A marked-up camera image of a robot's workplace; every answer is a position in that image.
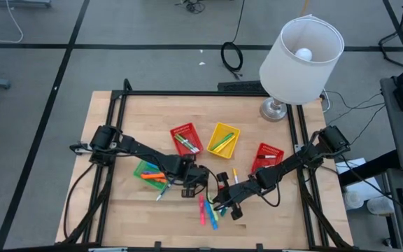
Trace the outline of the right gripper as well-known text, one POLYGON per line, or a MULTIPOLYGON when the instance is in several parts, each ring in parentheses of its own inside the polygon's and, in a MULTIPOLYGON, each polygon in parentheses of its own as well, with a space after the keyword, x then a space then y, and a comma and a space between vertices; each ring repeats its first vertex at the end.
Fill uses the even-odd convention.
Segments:
POLYGON ((218 190, 217 195, 213 198, 213 202, 217 204, 216 210, 221 211, 225 208, 231 209, 232 219, 234 221, 240 219, 243 216, 240 203, 260 193, 261 187, 254 178, 230 185, 227 181, 229 177, 226 172, 219 173, 216 177, 224 186, 222 190, 218 190))

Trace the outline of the light green highlighter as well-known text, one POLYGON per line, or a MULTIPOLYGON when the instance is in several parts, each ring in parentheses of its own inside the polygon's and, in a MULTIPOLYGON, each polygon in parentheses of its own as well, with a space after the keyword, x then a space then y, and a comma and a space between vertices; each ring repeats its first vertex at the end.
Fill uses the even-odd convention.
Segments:
POLYGON ((217 214, 217 212, 214 210, 213 200, 211 199, 211 195, 208 194, 207 198, 208 198, 209 206, 210 206, 210 208, 211 208, 211 212, 213 213, 213 217, 214 217, 215 221, 218 222, 218 220, 219 220, 219 219, 218 219, 218 214, 217 214))

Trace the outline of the pink highlighter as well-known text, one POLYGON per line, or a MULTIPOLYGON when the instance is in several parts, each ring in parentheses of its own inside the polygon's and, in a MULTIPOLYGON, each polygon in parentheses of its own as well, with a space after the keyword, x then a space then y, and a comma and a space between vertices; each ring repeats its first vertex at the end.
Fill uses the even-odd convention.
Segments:
POLYGON ((206 224, 204 197, 202 195, 199 195, 199 219, 201 225, 206 224))

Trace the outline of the blue whiteboard marker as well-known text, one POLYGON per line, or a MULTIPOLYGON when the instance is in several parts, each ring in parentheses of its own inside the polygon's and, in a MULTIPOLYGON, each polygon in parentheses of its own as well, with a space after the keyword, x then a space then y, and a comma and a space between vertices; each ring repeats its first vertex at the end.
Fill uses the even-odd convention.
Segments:
POLYGON ((163 197, 163 195, 170 189, 170 187, 174 184, 174 180, 170 180, 167 185, 164 187, 164 189, 161 191, 161 193, 157 196, 156 201, 160 201, 160 199, 163 197))

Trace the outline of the yellow highlighter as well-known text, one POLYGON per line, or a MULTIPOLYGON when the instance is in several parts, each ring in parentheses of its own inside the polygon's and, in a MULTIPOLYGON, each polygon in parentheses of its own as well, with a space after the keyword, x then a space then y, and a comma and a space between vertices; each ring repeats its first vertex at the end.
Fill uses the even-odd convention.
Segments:
POLYGON ((226 140, 225 142, 223 142, 222 144, 220 144, 217 148, 215 148, 213 151, 215 153, 219 153, 222 149, 224 149, 230 142, 232 142, 233 140, 235 140, 235 136, 231 136, 228 140, 226 140))

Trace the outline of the red plastic basket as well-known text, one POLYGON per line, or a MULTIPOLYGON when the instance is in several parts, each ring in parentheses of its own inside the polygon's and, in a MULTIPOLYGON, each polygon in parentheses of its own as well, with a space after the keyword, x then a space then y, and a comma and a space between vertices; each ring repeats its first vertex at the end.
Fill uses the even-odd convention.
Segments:
POLYGON ((260 167, 269 167, 279 164, 283 160, 284 151, 266 143, 261 143, 258 147, 253 161, 251 172, 255 172, 260 167), (258 155, 276 155, 276 159, 257 159, 258 155))
POLYGON ((195 129, 195 126, 189 122, 187 124, 181 125, 179 127, 176 127, 174 129, 170 130, 171 138, 174 141, 174 145, 176 147, 176 150, 179 155, 196 155, 198 153, 201 153, 203 150, 202 142, 197 134, 197 131, 195 129), (184 139, 188 139, 190 143, 192 143, 194 146, 196 146, 199 149, 198 153, 193 153, 190 150, 188 150, 183 144, 181 144, 174 136, 176 134, 181 135, 184 139))

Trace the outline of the yellow plastic basket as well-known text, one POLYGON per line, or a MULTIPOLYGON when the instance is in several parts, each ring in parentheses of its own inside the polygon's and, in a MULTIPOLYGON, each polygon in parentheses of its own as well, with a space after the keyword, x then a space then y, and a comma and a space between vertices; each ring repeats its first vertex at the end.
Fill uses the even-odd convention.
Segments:
POLYGON ((217 155, 218 157, 225 158, 225 159, 230 159, 232 157, 232 154, 234 152, 235 146, 237 141, 239 140, 241 131, 235 127, 232 127, 230 125, 224 124, 219 122, 212 135, 211 139, 208 143, 208 147, 206 148, 208 152, 211 154, 217 155), (227 134, 233 132, 234 136, 236 137, 235 140, 230 142, 224 149, 222 149, 219 153, 215 153, 214 151, 211 151, 211 147, 219 142, 219 140, 223 139, 227 134))

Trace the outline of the green plastic basket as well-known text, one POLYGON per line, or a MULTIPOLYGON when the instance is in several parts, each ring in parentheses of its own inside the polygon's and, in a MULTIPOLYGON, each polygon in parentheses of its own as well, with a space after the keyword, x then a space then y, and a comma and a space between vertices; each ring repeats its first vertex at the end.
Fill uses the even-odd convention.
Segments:
POLYGON ((152 169, 150 167, 148 167, 148 165, 146 164, 145 161, 140 161, 140 163, 138 164, 138 166, 136 167, 135 171, 134 171, 134 176, 137 177, 138 179, 140 179, 141 181, 143 181, 144 183, 148 184, 149 186, 154 187, 155 189, 158 190, 163 190, 164 187, 167 185, 167 183, 159 183, 154 181, 153 179, 142 179, 140 177, 140 174, 142 174, 142 171, 157 171, 159 173, 162 173, 159 169, 152 169))

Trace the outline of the black power strip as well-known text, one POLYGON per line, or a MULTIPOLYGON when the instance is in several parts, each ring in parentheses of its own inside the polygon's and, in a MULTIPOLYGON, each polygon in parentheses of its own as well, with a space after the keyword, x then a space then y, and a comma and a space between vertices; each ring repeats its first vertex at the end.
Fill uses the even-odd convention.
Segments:
POLYGON ((222 92, 258 92, 266 93, 259 80, 224 82, 218 84, 218 91, 222 92))

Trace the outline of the white cup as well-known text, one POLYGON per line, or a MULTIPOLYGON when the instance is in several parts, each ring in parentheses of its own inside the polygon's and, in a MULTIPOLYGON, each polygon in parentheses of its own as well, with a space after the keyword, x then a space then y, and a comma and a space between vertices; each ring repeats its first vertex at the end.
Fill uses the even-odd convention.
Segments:
POLYGON ((347 191, 342 194, 345 209, 347 211, 359 209, 363 206, 364 200, 361 198, 359 192, 357 191, 347 191))

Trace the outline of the table lamp white shade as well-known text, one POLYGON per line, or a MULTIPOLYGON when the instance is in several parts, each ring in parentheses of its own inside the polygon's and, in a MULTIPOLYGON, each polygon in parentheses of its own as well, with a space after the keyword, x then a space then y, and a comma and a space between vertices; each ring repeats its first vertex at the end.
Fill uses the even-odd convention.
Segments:
POLYGON ((260 82, 269 94, 260 107, 270 122, 283 119, 289 105, 319 98, 344 51, 344 39, 328 22, 305 15, 286 23, 260 66, 260 82), (300 48, 313 53, 310 62, 295 56, 300 48))

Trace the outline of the black bar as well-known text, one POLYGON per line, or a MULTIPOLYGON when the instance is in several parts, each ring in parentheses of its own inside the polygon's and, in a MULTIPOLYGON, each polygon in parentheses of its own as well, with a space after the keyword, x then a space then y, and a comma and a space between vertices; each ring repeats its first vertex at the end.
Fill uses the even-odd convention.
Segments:
POLYGON ((364 164, 356 164, 340 157, 346 171, 338 175, 340 185, 348 186, 386 172, 388 169, 400 169, 400 160, 396 150, 392 150, 364 164))

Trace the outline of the white roll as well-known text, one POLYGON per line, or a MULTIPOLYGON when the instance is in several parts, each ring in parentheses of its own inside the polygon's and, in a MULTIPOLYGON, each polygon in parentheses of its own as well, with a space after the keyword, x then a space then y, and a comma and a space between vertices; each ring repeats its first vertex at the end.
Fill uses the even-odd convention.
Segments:
POLYGON ((367 209, 374 215, 390 215, 395 211, 393 201, 385 196, 369 199, 367 209))

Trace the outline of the white light bulb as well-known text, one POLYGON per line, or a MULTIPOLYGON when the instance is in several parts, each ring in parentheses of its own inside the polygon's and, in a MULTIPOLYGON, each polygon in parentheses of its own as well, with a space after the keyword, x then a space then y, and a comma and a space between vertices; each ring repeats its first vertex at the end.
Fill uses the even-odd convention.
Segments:
POLYGON ((295 56, 310 62, 313 58, 313 53, 308 48, 300 48, 295 52, 295 56))

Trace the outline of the grey stand base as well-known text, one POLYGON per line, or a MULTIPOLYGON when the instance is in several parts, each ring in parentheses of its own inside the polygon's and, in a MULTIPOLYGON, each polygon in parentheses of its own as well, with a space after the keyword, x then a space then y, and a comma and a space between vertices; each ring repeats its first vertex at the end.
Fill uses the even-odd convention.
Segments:
POLYGON ((0 6, 44 6, 50 8, 51 0, 0 0, 0 6))

